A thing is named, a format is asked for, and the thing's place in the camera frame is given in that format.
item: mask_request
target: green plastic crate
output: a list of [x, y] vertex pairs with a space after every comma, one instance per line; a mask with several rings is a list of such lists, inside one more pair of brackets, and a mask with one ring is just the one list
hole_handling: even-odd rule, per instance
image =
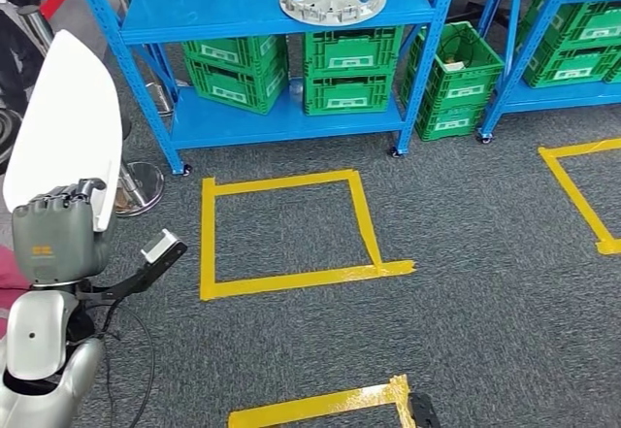
[[481, 119], [484, 105], [457, 107], [450, 110], [434, 111], [433, 100], [425, 93], [414, 128], [424, 142], [443, 137], [470, 135]]
[[[410, 97], [425, 33], [421, 29], [412, 42], [407, 71], [400, 92], [403, 103], [407, 104]], [[452, 64], [444, 64], [449, 58]], [[457, 69], [455, 64], [460, 62], [465, 67]], [[442, 30], [426, 91], [433, 97], [435, 111], [483, 105], [487, 102], [503, 67], [503, 60], [470, 22], [449, 23]]]
[[542, 42], [524, 70], [524, 80], [533, 88], [598, 82], [610, 71], [619, 54], [621, 46], [563, 51]]
[[[546, 0], [533, 0], [520, 22], [516, 44], [524, 43]], [[555, 49], [621, 45], [621, 3], [601, 2], [561, 6], [543, 39]]]
[[183, 43], [186, 58], [244, 74], [263, 74], [287, 52], [285, 35], [218, 38]]
[[204, 98], [266, 115], [288, 77], [285, 58], [275, 58], [260, 76], [228, 71], [186, 57], [186, 63], [196, 92]]
[[314, 32], [304, 36], [304, 73], [312, 78], [395, 73], [404, 26]]
[[392, 77], [370, 76], [304, 80], [307, 115], [377, 113], [388, 106]]
[[621, 59], [616, 61], [616, 64], [612, 66], [605, 77], [604, 77], [604, 82], [607, 83], [619, 83], [621, 82]]

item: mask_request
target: white robot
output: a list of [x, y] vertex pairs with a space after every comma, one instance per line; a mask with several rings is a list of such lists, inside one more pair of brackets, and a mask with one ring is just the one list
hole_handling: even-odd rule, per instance
[[186, 250], [164, 229], [134, 276], [91, 284], [109, 260], [121, 145], [108, 71], [71, 34], [57, 34], [5, 179], [15, 258], [32, 287], [11, 307], [0, 341], [0, 427], [69, 426], [104, 352], [88, 303], [113, 301], [107, 326], [120, 301]]

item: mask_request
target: yellow tape square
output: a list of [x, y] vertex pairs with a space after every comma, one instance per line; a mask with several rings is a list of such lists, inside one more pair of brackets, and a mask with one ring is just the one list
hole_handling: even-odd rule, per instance
[[395, 404], [404, 428], [416, 428], [410, 410], [407, 377], [401, 375], [390, 379], [389, 384], [352, 389], [324, 394], [298, 401], [283, 402], [272, 406], [257, 407], [246, 411], [231, 412], [229, 428], [263, 428], [278, 426], [318, 416], [333, 415]]
[[621, 239], [615, 239], [613, 237], [606, 225], [589, 205], [589, 202], [584, 198], [580, 190], [561, 166], [559, 159], [567, 156], [579, 156], [582, 154], [607, 151], [610, 149], [621, 149], [621, 139], [603, 140], [601, 142], [560, 148], [539, 148], [539, 154], [543, 158], [543, 161], [546, 161], [546, 164], [550, 168], [552, 174], [557, 178], [569, 198], [576, 205], [576, 208], [583, 215], [584, 220], [591, 227], [595, 237], [599, 240], [595, 246], [597, 246], [598, 251], [603, 255], [621, 253]]
[[[291, 188], [303, 185], [347, 181], [354, 203], [354, 212], [371, 259], [371, 265], [354, 266], [335, 270], [297, 273], [251, 280], [217, 282], [215, 277], [215, 198], [223, 195]], [[389, 276], [407, 275], [413, 271], [411, 260], [383, 262], [373, 229], [370, 213], [358, 171], [351, 169], [327, 173], [292, 176], [289, 178], [247, 181], [217, 185], [215, 179], [203, 180], [201, 229], [201, 300], [211, 300], [234, 295], [257, 294], [297, 287], [336, 284], [352, 280], [371, 280]]]

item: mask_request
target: shelf caster wheel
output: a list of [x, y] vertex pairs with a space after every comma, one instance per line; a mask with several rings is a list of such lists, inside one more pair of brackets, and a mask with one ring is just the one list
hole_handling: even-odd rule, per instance
[[393, 158], [402, 158], [404, 156], [403, 153], [400, 153], [397, 147], [392, 147], [388, 151], [388, 154], [393, 157]]
[[484, 145], [490, 144], [491, 139], [492, 139], [491, 135], [487, 135], [487, 136], [484, 136], [484, 137], [482, 136], [482, 135], [478, 135], [477, 136], [477, 140], [478, 140], [480, 143], [484, 144]]

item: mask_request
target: stool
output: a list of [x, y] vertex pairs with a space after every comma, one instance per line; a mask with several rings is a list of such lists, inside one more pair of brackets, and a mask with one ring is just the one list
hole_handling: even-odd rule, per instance
[[[132, 123], [121, 118], [123, 141], [132, 131]], [[137, 216], [146, 213], [158, 204], [164, 194], [164, 175], [151, 163], [137, 161], [126, 163], [121, 158], [121, 172], [116, 187], [114, 207], [118, 217]]]

